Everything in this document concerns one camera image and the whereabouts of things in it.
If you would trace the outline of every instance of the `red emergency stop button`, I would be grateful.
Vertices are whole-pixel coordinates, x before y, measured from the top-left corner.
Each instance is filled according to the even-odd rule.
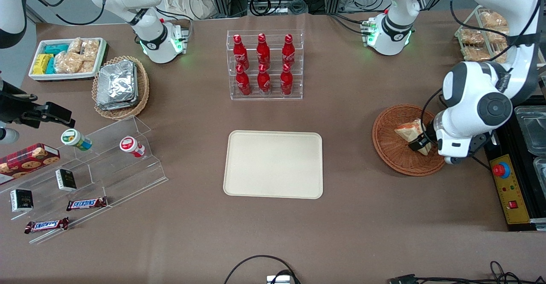
[[[506,169],[502,164],[496,164],[493,166],[493,175],[496,177],[501,177],[505,175]]]

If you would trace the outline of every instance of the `brown table surface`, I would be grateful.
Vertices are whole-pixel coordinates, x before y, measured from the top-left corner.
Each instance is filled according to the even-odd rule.
[[[231,101],[226,30],[302,25],[304,99]],[[466,160],[429,177],[406,177],[375,152],[376,116],[390,105],[422,105],[462,58],[453,41],[458,26],[448,12],[423,12],[415,27],[406,49],[385,57],[326,16],[205,20],[195,22],[187,55],[158,65],[133,43],[129,25],[38,25],[39,41],[102,37],[110,45],[109,58],[133,55],[142,61],[151,94],[139,118],[152,128],[150,145],[170,180],[40,245],[27,243],[3,202],[0,279],[212,284],[257,254],[285,259],[304,283],[383,283],[408,273],[483,278],[491,260],[527,280],[545,275],[546,234],[506,231],[489,171]],[[23,89],[42,103],[71,109],[77,128],[89,133],[113,122],[94,111],[91,84],[26,78]],[[439,111],[436,101],[430,109]],[[64,129],[53,123],[38,130],[15,128],[21,139],[1,146],[0,154],[35,142],[59,146]],[[226,146],[236,129],[319,133],[322,197],[226,195]],[[264,283],[281,269],[275,261],[258,259],[230,281]]]

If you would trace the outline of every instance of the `white tray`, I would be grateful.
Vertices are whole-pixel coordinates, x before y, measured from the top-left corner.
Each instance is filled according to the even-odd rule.
[[[39,54],[44,53],[44,48],[46,45],[70,44],[70,42],[72,42],[73,39],[44,40],[44,41],[40,41],[38,45],[38,49],[36,49],[35,56],[30,66],[29,77],[36,81],[68,81],[68,80],[81,80],[82,78],[93,79],[95,74],[99,72],[99,68],[101,68],[101,64],[104,57],[104,52],[106,51],[107,43],[103,38],[82,38],[82,39],[99,40],[100,42],[99,51],[97,53],[97,58],[95,58],[95,65],[93,67],[92,72],[74,73],[74,74],[42,74],[42,75],[33,74],[32,70],[34,68],[34,64],[36,63],[36,59],[38,58]]]
[[[235,130],[228,140],[224,192],[246,197],[320,198],[322,138],[317,133]]]

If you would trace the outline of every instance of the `clear acrylic display stand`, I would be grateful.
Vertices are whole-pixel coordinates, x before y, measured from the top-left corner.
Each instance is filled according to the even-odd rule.
[[[271,77],[271,94],[263,96],[258,89],[258,56],[256,47],[258,45],[258,35],[265,34],[267,44],[271,50],[271,67],[267,73]],[[294,65],[292,66],[292,94],[284,96],[281,94],[281,73],[282,73],[282,47],[285,45],[285,35],[292,35],[295,53]],[[233,35],[240,35],[244,47],[248,53],[250,67],[246,74],[250,79],[252,93],[244,96],[237,87],[235,80],[235,57],[233,55]],[[283,100],[283,99],[302,99],[304,97],[304,31],[302,29],[279,29],[279,30],[261,30],[261,31],[228,31],[226,39],[227,59],[228,59],[228,78],[229,92],[232,100]]]
[[[0,191],[0,202],[9,202],[9,193],[16,188],[32,191],[33,210],[13,213],[12,220],[20,222],[21,234],[29,221],[60,220],[68,217],[68,229],[110,210],[111,208],[155,187],[168,179],[150,149],[144,134],[150,128],[140,119],[131,116],[87,135],[93,141],[90,150],[82,152],[71,146],[59,148],[61,160],[39,169],[28,177],[8,182],[10,187]],[[135,157],[119,149],[119,142],[132,136],[145,148],[142,157]],[[55,171],[72,171],[77,190],[59,190]],[[107,196],[108,206],[103,208],[72,210],[67,212],[69,200],[94,199]],[[41,243],[60,233],[62,229],[29,234],[29,243]]]

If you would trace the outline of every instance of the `wicker basket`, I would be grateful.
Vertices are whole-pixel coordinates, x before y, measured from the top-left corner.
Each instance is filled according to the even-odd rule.
[[[132,115],[136,116],[142,111],[142,109],[144,109],[144,106],[146,106],[146,103],[148,102],[148,96],[150,95],[150,82],[148,80],[148,74],[146,74],[146,70],[144,70],[144,66],[142,65],[142,63],[140,63],[140,61],[138,61],[138,59],[123,55],[121,57],[116,57],[114,59],[108,60],[106,63],[104,63],[104,65],[118,63],[121,60],[125,59],[130,60],[136,64],[136,80],[138,81],[138,95],[140,101],[134,107],[115,110],[102,110],[97,107],[97,105],[95,105],[95,111],[97,111],[101,116],[105,118],[121,120]],[[95,74],[95,78],[93,79],[93,90],[91,91],[91,96],[95,103],[97,102],[98,76],[98,73]]]
[[[379,156],[394,170],[411,175],[423,177],[433,174],[445,164],[443,156],[438,154],[435,145],[428,156],[414,152],[408,147],[402,137],[394,132],[394,128],[402,123],[412,122],[421,116],[421,107],[404,104],[385,109],[374,122],[372,137],[374,146]],[[425,111],[423,122],[427,125],[434,115]]]

